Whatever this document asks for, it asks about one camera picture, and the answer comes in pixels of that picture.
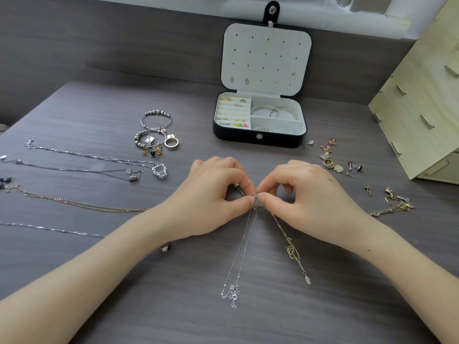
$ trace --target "silver necklace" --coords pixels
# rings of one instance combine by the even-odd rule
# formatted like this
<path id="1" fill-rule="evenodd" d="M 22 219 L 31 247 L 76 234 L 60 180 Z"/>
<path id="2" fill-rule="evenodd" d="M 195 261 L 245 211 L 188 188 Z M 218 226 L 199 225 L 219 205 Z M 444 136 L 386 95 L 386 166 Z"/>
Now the silver necklace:
<path id="1" fill-rule="evenodd" d="M 80 231 L 65 231 L 63 229 L 46 228 L 46 227 L 42 227 L 42 226 L 32 226 L 30 224 L 22 224 L 22 223 L 3 223 L 3 222 L 0 222 L 0 226 L 18 226 L 18 227 L 36 228 L 36 229 L 42 229 L 44 231 L 57 231 L 59 233 L 70 233 L 70 234 L 84 235 L 86 237 L 99 237 L 99 238 L 105 238 L 106 237 L 106 235 L 82 233 Z M 159 250 L 161 252 L 167 252 L 167 251 L 169 251 L 170 246 L 171 246 L 171 243 L 167 243 L 167 244 L 161 246 L 159 248 Z"/>
<path id="2" fill-rule="evenodd" d="M 138 179 L 141 178 L 141 175 L 143 173 L 143 170 L 135 170 L 134 171 L 132 169 L 115 169 L 115 170 L 95 171 L 95 170 L 88 170 L 88 169 L 68 169 L 68 168 L 43 167 L 43 166 L 39 166 L 39 165 L 23 162 L 20 159 L 14 159 L 14 160 L 9 160 L 9 161 L 5 161 L 5 159 L 6 159 L 6 156 L 1 156 L 0 157 L 0 161 L 2 163 L 14 163 L 14 164 L 18 164 L 18 165 L 26 165 L 28 167 L 47 169 L 47 170 L 58 170 L 58 171 L 62 171 L 62 172 L 90 172 L 90 173 L 95 173 L 95 174 L 101 174 L 101 175 L 114 177 L 114 178 L 117 178 L 117 179 L 120 179 L 120 180 L 123 180 L 123 181 L 129 181 L 129 182 L 137 181 Z M 129 176 L 129 179 L 126 179 L 126 178 L 114 176 L 114 175 L 111 175 L 111 174 L 107 174 L 108 172 L 126 172 L 130 176 Z"/>
<path id="3" fill-rule="evenodd" d="M 98 157 L 98 156 L 92 156 L 92 155 L 84 155 L 82 153 L 76 153 L 76 152 L 71 152 L 71 151 L 63 151 L 63 150 L 55 150 L 52 148 L 48 147 L 41 147 L 41 146 L 35 146 L 32 144 L 33 139 L 30 138 L 26 144 L 24 144 L 25 147 L 28 149 L 32 150 L 47 150 L 47 151 L 53 151 L 57 153 L 65 153 L 68 155 L 73 155 L 73 156 L 81 156 L 81 157 L 86 157 L 86 158 L 94 158 L 94 159 L 99 159 L 101 161 L 108 161 L 108 162 L 114 162 L 114 163 L 121 163 L 121 164 L 126 164 L 126 165 L 134 165 L 137 167 L 146 167 L 148 169 L 151 169 L 153 171 L 153 174 L 158 176 L 158 178 L 165 179 L 167 174 L 167 169 L 164 163 L 158 164 L 157 162 L 149 162 L 149 161 L 129 161 L 129 160 L 124 160 L 124 159 L 116 159 L 116 158 L 103 158 L 103 157 Z M 154 164 L 153 167 L 150 167 L 145 164 Z"/>
<path id="4" fill-rule="evenodd" d="M 240 252 L 240 249 L 242 247 L 242 244 L 244 243 L 244 239 L 246 237 L 246 233 L 247 233 L 247 228 L 249 226 L 249 221 L 250 221 L 250 213 L 251 211 L 254 210 L 255 211 L 255 218 L 253 220 L 253 223 L 252 223 L 252 226 L 250 228 L 250 231 L 249 231 L 249 235 L 247 237 L 247 242 L 246 242 L 246 245 L 244 247 L 244 253 L 242 254 L 242 259 L 240 261 L 240 266 L 239 266 L 239 273 L 237 275 L 237 279 L 236 279 L 236 283 L 233 285 L 231 284 L 230 285 L 230 290 L 225 294 L 225 289 L 226 289 L 226 284 L 228 283 L 228 280 L 230 278 L 230 275 L 231 275 L 231 272 L 233 270 L 233 267 L 234 267 L 234 264 L 236 263 L 236 260 L 237 260 L 237 257 L 239 255 L 239 252 Z M 229 298 L 229 300 L 231 301 L 231 306 L 233 308 L 236 308 L 237 307 L 237 300 L 239 298 L 239 278 L 240 278 L 240 272 L 242 270 L 242 264 L 244 263 L 244 257 L 246 255 L 246 251 L 247 251 L 247 245 L 249 244 L 249 240 L 250 240 L 250 236 L 252 234 L 252 230 L 253 230 L 253 226 L 255 225 L 255 221 L 257 220 L 257 210 L 252 207 L 250 208 L 249 210 L 249 215 L 247 217 L 247 224 L 246 224 L 246 228 L 244 230 L 244 235 L 242 236 L 242 240 L 240 242 L 240 245 L 239 245 L 239 248 L 237 250 L 237 253 L 236 253 L 236 257 L 234 258 L 233 260 L 233 264 L 231 265 L 231 268 L 229 270 L 229 273 L 228 273 L 228 276 L 226 277 L 226 280 L 225 280 L 225 284 L 223 285 L 223 290 L 221 292 L 221 296 L 223 299 L 226 299 L 226 298 Z"/>

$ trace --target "gray wall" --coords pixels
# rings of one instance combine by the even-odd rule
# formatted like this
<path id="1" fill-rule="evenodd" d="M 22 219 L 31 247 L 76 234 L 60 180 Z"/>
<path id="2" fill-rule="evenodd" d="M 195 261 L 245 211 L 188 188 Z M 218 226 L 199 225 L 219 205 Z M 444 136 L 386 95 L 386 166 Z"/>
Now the gray wall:
<path id="1" fill-rule="evenodd" d="M 85 66 L 221 85 L 233 22 L 95 0 L 0 0 L 0 123 L 19 120 Z M 300 95 L 335 101 L 368 104 L 413 44 L 305 30 L 313 49 Z"/>

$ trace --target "gray wood grain desk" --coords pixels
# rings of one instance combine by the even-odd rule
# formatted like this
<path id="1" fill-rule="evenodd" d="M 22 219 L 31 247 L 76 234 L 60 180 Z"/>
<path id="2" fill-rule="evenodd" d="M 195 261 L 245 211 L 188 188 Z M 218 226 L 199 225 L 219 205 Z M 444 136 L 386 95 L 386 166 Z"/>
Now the gray wood grain desk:
<path id="1" fill-rule="evenodd" d="M 333 173 L 366 211 L 385 208 L 384 187 L 410 197 L 417 209 L 386 215 L 410 243 L 459 274 L 458 187 L 411 182 L 368 108 L 302 98 L 311 148 L 284 149 L 224 142 L 212 133 L 212 114 L 222 86 L 87 69 L 0 137 L 0 154 L 57 167 L 116 169 L 117 164 L 43 150 L 41 146 L 124 159 L 143 159 L 133 136 L 140 116 L 164 109 L 180 140 L 161 156 L 169 172 L 161 182 L 144 173 L 137 183 L 98 174 L 64 173 L 13 164 L 0 174 L 16 176 L 24 189 L 114 207 L 154 206 L 186 178 L 194 159 L 234 156 L 258 184 L 290 159 L 319 163 L 319 146 L 337 140 L 333 159 L 363 165 L 356 179 Z M 373 197 L 364 190 L 370 186 Z M 238 193 L 231 191 L 230 197 Z M 85 210 L 19 193 L 0 193 L 3 222 L 20 222 L 108 234 L 131 214 Z M 311 277 L 308 286 L 285 251 L 285 240 L 260 209 L 241 275 L 238 308 L 220 297 L 246 217 L 202 237 L 174 243 L 164 256 L 142 261 L 83 326 L 73 343 L 435 343 L 436 339 L 393 286 L 372 266 L 286 227 Z M 97 238 L 0 226 L 0 298 L 70 260 Z"/>

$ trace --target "jewelry box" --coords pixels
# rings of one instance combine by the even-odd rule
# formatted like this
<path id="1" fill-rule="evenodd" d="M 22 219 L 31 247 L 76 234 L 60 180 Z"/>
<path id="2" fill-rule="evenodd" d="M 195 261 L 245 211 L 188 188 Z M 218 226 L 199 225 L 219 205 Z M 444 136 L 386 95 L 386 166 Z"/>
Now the jewelry box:
<path id="1" fill-rule="evenodd" d="M 303 31 L 231 24 L 225 31 L 213 133 L 222 140 L 298 147 L 307 132 L 301 89 L 311 52 Z"/>

